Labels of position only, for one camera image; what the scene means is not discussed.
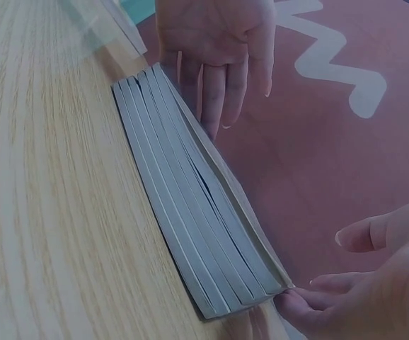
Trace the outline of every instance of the stack of pages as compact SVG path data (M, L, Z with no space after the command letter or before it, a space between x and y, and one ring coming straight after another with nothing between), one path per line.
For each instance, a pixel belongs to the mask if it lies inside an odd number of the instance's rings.
M160 66L112 88L159 226L203 317L290 288L240 184Z

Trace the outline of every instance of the wood grain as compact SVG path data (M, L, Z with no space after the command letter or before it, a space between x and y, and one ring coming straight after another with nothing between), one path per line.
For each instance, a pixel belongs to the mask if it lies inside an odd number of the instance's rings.
M0 339L286 339L270 304L198 319L110 91L144 61L65 1L0 0Z

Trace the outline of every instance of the red floor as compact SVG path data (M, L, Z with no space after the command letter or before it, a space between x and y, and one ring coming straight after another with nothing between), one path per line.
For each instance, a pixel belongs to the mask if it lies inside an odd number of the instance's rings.
M352 112L354 86L302 77L294 62L315 39L277 27L272 94L249 91L240 120L217 145L297 285L322 274L375 269L385 254L347 254L335 232L409 202L409 4L321 0L298 17L340 31L332 63L379 72L387 90L368 119ZM154 18L140 26L159 51Z

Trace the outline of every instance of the white zigzag pattern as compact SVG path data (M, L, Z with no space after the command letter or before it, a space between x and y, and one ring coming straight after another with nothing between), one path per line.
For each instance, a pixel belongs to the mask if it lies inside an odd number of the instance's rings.
M346 37L328 27L295 15L323 9L319 0L288 0L275 4L277 25L316 39L294 66L300 75L311 79L338 81L355 85L349 104L356 115L370 118L387 90L385 79L378 73L355 67L331 64L330 61L346 46Z

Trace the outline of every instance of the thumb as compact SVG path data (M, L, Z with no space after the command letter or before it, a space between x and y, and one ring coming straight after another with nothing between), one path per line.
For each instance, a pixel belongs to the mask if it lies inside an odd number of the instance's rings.
M335 240L348 251L387 248L395 252L409 242L409 204L388 214L356 222L340 230Z
M265 12L263 22L247 32L248 70L266 97L272 89L274 67L275 9Z

